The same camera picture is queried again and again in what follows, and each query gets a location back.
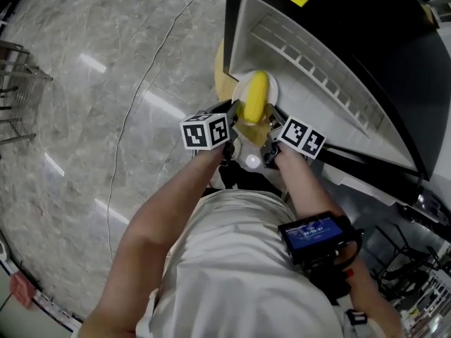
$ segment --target person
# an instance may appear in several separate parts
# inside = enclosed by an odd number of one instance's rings
[[[202,197],[222,148],[199,152],[130,221],[80,337],[343,337],[324,293],[293,268],[277,226],[344,213],[301,155],[282,143],[280,150],[276,164],[295,213],[271,192]],[[348,245],[339,258],[355,249]],[[350,267],[354,309],[367,314],[377,337],[401,337],[399,315],[363,261]]]

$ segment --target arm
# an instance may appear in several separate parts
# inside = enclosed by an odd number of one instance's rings
[[[321,186],[300,154],[285,144],[280,144],[280,149],[282,152],[276,156],[276,164],[280,168],[299,219],[325,211],[330,211],[335,216],[344,215],[341,207]],[[347,260],[355,252],[355,249],[356,246],[350,244],[342,250],[340,259]],[[397,311],[379,294],[363,260],[357,257],[349,268],[354,271],[354,275],[347,279],[351,286],[350,296],[354,308],[365,312],[369,318],[375,320],[387,337],[401,337],[400,317]]]
[[[221,162],[222,148],[200,152],[136,212],[121,239],[100,302],[83,324],[80,338],[135,337],[149,295],[160,287],[167,253]]]

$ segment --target red object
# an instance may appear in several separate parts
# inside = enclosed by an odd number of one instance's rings
[[[17,272],[9,277],[9,291],[20,304],[28,308],[35,296],[36,289],[23,273]]]
[[[345,271],[346,279],[351,278],[354,275],[354,271],[352,269],[348,269]]]

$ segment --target blue screen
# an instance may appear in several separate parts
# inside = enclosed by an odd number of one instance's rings
[[[326,218],[301,227],[291,228],[286,231],[288,239],[294,249],[323,242],[342,233],[335,222]]]

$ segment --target white shirt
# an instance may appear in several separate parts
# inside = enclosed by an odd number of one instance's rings
[[[225,190],[201,199],[137,336],[343,337],[329,300],[294,270],[278,236],[277,226],[294,219],[270,193]]]

